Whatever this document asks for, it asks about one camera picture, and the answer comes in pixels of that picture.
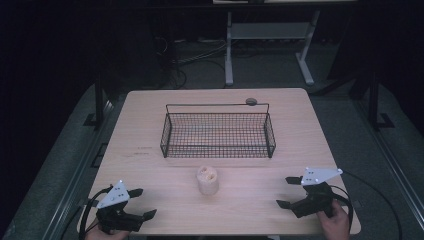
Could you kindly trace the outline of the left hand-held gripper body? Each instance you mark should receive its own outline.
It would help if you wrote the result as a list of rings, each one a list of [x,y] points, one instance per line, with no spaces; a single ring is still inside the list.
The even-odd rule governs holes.
[[[143,217],[124,211],[131,199],[122,180],[111,186],[106,196],[97,204],[96,217],[104,232],[112,230],[138,231],[143,224]]]

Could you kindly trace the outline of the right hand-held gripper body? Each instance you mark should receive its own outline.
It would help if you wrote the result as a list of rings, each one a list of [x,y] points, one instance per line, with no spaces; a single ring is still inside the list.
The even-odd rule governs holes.
[[[339,168],[312,168],[306,167],[302,175],[302,186],[306,191],[306,198],[291,203],[290,210],[297,218],[324,211],[328,217],[332,216],[332,201],[334,193],[327,180],[339,176],[343,171]]]

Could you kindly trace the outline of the beige loofah piece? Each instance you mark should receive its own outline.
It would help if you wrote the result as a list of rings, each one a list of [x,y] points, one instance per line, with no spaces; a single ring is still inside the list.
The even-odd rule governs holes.
[[[219,190],[219,180],[217,170],[211,166],[201,166],[196,179],[198,189],[203,195],[214,195]]]

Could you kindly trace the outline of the black wire basket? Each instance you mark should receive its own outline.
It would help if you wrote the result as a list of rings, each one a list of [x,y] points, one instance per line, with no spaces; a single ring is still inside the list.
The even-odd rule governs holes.
[[[166,106],[160,141],[164,157],[271,158],[276,140],[268,110],[259,104]]]

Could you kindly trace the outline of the person's left hand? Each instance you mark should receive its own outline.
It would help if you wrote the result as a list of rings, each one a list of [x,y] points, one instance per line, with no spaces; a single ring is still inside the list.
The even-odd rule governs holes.
[[[130,235],[129,231],[118,231],[115,233],[105,233],[97,223],[90,226],[84,240],[125,240]]]

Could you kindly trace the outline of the person's right hand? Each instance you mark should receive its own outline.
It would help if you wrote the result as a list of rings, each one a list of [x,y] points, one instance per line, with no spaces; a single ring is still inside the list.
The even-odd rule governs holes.
[[[332,212],[332,217],[328,217],[323,211],[316,213],[325,238],[327,240],[350,240],[348,214],[337,200],[332,201]]]

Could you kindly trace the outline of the aluminium floor rail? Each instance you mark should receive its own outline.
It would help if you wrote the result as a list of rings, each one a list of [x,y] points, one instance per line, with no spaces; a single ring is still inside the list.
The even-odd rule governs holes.
[[[41,240],[61,240],[69,226],[75,225],[80,204],[86,200],[93,185],[100,153],[106,149],[125,96],[108,100],[103,107],[104,120],[99,127],[85,123],[94,112],[94,103],[82,99],[71,114],[47,159],[46,173],[49,191],[56,203],[49,203],[52,214]]]
[[[398,162],[398,158],[390,149],[387,140],[383,137],[381,127],[375,127],[368,120],[368,110],[365,108],[363,103],[354,100],[353,105],[355,106],[355,109],[357,110],[361,119],[364,121],[364,124],[366,125],[380,152],[384,156],[386,164],[388,165],[388,169],[391,172],[394,181],[398,185],[400,192],[402,193],[415,220],[417,221],[420,228],[424,231],[424,202],[419,198],[417,192],[413,188],[413,185],[407,178],[404,170],[401,168],[401,165]]]

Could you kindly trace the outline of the black metal stand post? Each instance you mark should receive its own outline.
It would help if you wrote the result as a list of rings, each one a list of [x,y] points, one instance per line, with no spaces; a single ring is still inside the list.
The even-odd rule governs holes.
[[[376,73],[372,74],[369,82],[368,122],[375,131],[381,128],[394,128],[394,124],[386,113],[380,113],[379,106],[379,79]]]
[[[84,126],[93,127],[95,131],[97,131],[103,123],[104,120],[104,93],[103,93],[103,84],[101,77],[98,76],[95,79],[94,83],[94,91],[95,91],[95,112],[87,115]]]

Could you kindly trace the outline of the white metal desk frame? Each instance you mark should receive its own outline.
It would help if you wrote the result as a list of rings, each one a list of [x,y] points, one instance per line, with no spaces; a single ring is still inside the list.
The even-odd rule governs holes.
[[[320,11],[316,10],[309,22],[294,23],[239,23],[234,22],[232,13],[227,13],[226,26],[226,55],[224,57],[225,84],[232,86],[232,43],[234,40],[303,40],[303,49],[296,53],[296,60],[301,70],[305,83],[308,86],[314,84],[306,62],[306,57],[315,33]]]

